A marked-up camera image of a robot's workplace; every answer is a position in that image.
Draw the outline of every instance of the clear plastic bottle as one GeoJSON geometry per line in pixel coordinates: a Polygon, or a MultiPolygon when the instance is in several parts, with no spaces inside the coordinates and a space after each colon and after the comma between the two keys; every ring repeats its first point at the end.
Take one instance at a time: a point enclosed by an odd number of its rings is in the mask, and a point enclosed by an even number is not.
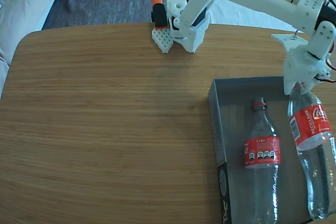
{"type": "Polygon", "coordinates": [[[245,168],[253,178],[250,213],[246,224],[274,224],[278,220],[277,180],[280,164],[280,139],[263,98],[253,99],[253,117],[245,141],[245,168]]]}
{"type": "Polygon", "coordinates": [[[290,93],[288,118],[305,172],[308,211],[313,220],[336,213],[335,140],[321,101],[297,83],[290,93]]]}

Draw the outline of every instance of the gray box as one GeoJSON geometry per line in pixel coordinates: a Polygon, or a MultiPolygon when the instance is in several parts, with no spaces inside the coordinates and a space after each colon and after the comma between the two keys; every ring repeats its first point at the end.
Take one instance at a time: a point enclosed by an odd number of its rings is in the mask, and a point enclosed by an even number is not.
{"type": "Polygon", "coordinates": [[[282,77],[215,79],[208,101],[215,141],[223,223],[239,221],[252,204],[249,175],[244,169],[244,141],[250,124],[250,101],[264,97],[268,114],[280,136],[281,165],[278,178],[278,224],[311,221],[307,210],[307,186],[288,119],[288,97],[282,77]]]}

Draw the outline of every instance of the white robotic arm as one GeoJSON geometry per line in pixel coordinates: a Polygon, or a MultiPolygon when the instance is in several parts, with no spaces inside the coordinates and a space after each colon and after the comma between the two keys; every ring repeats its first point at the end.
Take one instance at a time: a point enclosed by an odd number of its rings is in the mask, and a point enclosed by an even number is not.
{"type": "MultiPolygon", "coordinates": [[[[170,36],[186,51],[195,52],[203,42],[215,0],[167,0],[170,36]]],[[[287,51],[283,66],[284,92],[289,94],[297,81],[310,90],[316,83],[329,81],[330,49],[336,36],[336,12],[324,0],[229,0],[267,13],[311,36],[273,35],[287,51]]]]}

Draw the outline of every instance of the wooden table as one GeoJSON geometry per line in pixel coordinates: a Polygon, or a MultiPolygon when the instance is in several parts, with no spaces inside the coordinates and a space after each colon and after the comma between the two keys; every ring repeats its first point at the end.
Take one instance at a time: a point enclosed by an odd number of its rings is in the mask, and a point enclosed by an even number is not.
{"type": "MultiPolygon", "coordinates": [[[[207,92],[276,76],[278,31],[210,25],[163,55],[151,24],[45,30],[18,46],[0,102],[0,223],[220,223],[207,92]]],[[[335,128],[336,86],[314,90],[335,128]]]]}

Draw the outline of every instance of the red label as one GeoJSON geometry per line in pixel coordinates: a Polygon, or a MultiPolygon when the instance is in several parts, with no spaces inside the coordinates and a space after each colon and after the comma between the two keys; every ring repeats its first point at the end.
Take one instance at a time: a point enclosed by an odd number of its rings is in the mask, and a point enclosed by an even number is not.
{"type": "Polygon", "coordinates": [[[262,136],[245,141],[245,166],[259,164],[280,164],[280,139],[276,136],[262,136]]]}
{"type": "Polygon", "coordinates": [[[289,124],[296,146],[311,136],[331,131],[331,125],[321,105],[313,105],[300,110],[289,120],[289,124]]]}

